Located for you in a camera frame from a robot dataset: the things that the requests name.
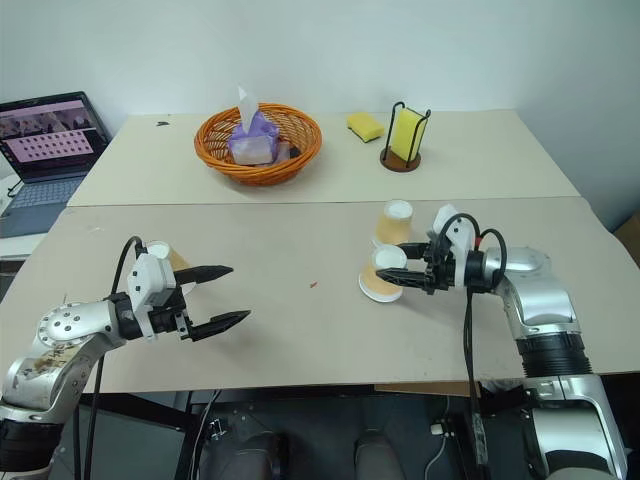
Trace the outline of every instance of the yellow sponge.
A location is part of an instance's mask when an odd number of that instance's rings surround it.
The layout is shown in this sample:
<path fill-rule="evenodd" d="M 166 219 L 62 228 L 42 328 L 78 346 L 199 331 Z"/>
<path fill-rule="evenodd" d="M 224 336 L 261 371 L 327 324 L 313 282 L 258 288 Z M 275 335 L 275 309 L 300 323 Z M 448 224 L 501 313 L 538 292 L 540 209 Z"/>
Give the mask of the yellow sponge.
<path fill-rule="evenodd" d="M 384 126 L 368 113 L 353 113 L 347 117 L 347 127 L 353 130 L 363 142 L 378 138 L 384 133 Z"/>
<path fill-rule="evenodd" d="M 413 132 L 416 130 L 416 124 L 422 119 L 422 115 L 403 108 L 398 112 L 395 122 L 393 122 L 393 138 L 391 139 L 391 151 L 402 158 L 405 162 L 410 162 L 418 153 L 418 146 L 422 140 L 422 134 L 424 134 L 424 127 L 427 124 L 426 121 L 420 124 L 418 127 L 418 133 L 416 134 L 416 141 L 413 144 L 413 150 L 411 151 L 411 158 L 409 158 L 409 150 L 411 149 L 411 140 L 413 139 Z"/>

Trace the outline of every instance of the wooden base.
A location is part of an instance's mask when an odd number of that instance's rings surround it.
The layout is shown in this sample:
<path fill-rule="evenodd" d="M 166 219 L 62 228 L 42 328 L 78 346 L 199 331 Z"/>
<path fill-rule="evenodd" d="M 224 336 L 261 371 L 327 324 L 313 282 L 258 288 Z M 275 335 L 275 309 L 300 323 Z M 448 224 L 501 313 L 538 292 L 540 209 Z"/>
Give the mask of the wooden base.
<path fill-rule="evenodd" d="M 394 172 L 412 172 L 420 165 L 420 153 L 417 153 L 415 158 L 410 162 L 405 162 L 402 158 L 397 156 L 391 151 L 391 148 L 382 149 L 380 152 L 380 163 Z"/>

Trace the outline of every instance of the sponge holder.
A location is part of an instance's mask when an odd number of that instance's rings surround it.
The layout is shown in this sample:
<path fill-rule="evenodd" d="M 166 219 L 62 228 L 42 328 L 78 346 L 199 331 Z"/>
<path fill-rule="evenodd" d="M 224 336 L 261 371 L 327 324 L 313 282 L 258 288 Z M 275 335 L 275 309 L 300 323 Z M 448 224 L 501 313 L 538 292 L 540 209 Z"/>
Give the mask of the sponge holder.
<path fill-rule="evenodd" d="M 391 123 L 389 124 L 389 131 L 387 133 L 387 143 L 384 147 L 384 150 L 382 150 L 382 152 L 380 152 L 380 163 L 385 167 L 388 168 L 389 170 L 392 170 L 394 172 L 411 172 L 413 170 L 415 170 L 416 168 L 418 168 L 418 166 L 420 165 L 420 152 L 416 153 L 416 156 L 413 160 L 411 161 L 406 161 L 402 158 L 400 158 L 398 155 L 396 155 L 395 153 L 393 153 L 393 151 L 391 151 L 391 149 L 389 148 L 389 142 L 391 141 L 391 130 L 393 129 L 393 122 L 395 120 L 396 117 L 396 108 L 397 107 L 402 107 L 402 108 L 406 108 L 404 102 L 396 102 L 393 105 L 393 108 L 391 109 Z M 416 127 L 413 131 L 413 137 L 411 138 L 411 147 L 409 147 L 409 155 L 408 158 L 411 158 L 411 155 L 414 151 L 414 146 L 416 150 L 420 149 L 420 144 L 422 143 L 422 137 L 424 136 L 424 131 L 423 133 L 420 135 L 420 138 L 418 137 L 418 131 L 420 130 L 420 125 L 423 122 L 426 122 L 429 117 L 431 116 L 431 110 L 427 110 L 425 112 L 424 115 L 416 112 L 415 110 L 411 110 L 412 112 L 416 113 L 417 115 L 420 115 L 420 120 L 418 120 L 418 122 L 416 123 Z"/>

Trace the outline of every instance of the cup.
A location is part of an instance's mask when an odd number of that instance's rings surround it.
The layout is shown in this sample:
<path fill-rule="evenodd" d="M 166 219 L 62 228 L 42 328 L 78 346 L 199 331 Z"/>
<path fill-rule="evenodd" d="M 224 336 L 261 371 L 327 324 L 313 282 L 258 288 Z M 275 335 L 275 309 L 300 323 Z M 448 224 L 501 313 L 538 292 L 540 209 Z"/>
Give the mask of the cup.
<path fill-rule="evenodd" d="M 397 245 L 409 241 L 411 235 L 411 218 L 413 207 L 405 200 L 390 200 L 384 205 L 384 209 L 376 233 L 372 238 L 377 247 L 383 244 Z"/>
<path fill-rule="evenodd" d="M 189 265 L 189 263 L 166 242 L 162 242 L 160 240 L 147 242 L 147 252 L 162 260 L 169 260 L 171 269 L 174 272 L 191 268 L 191 265 Z M 182 285 L 182 295 L 189 293 L 195 286 L 195 282 Z"/>
<path fill-rule="evenodd" d="M 402 287 L 385 282 L 376 275 L 383 268 L 406 268 L 407 255 L 395 245 L 380 245 L 371 254 L 369 263 L 358 277 L 360 289 L 372 300 L 388 303 L 402 296 Z"/>

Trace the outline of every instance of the laptop keyboard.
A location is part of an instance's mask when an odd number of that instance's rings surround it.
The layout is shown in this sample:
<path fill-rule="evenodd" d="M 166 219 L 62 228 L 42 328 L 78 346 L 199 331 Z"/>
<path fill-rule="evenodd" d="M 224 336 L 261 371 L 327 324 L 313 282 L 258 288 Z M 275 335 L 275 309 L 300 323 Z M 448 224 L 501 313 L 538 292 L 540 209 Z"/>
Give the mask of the laptop keyboard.
<path fill-rule="evenodd" d="M 11 202 L 11 208 L 35 207 L 50 203 L 66 203 L 82 178 L 24 185 Z"/>

